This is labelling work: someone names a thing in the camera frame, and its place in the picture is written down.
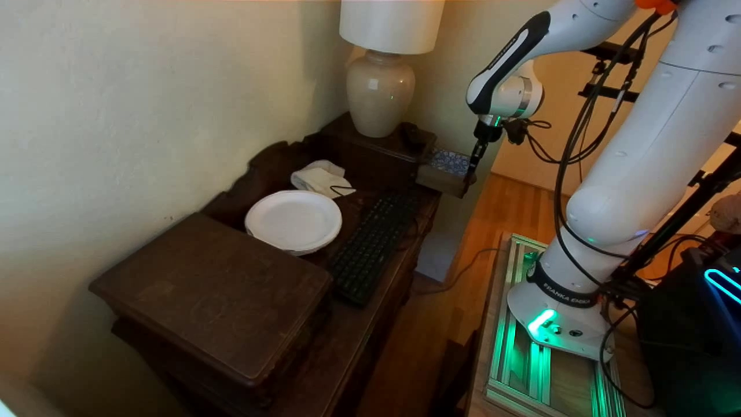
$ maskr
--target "white plate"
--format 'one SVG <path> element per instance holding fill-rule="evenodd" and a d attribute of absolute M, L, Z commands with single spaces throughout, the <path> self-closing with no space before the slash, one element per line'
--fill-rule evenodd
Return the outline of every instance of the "white plate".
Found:
<path fill-rule="evenodd" d="M 308 254 L 337 236 L 343 213 L 324 195 L 280 189 L 259 198 L 244 216 L 244 229 L 272 248 Z"/>

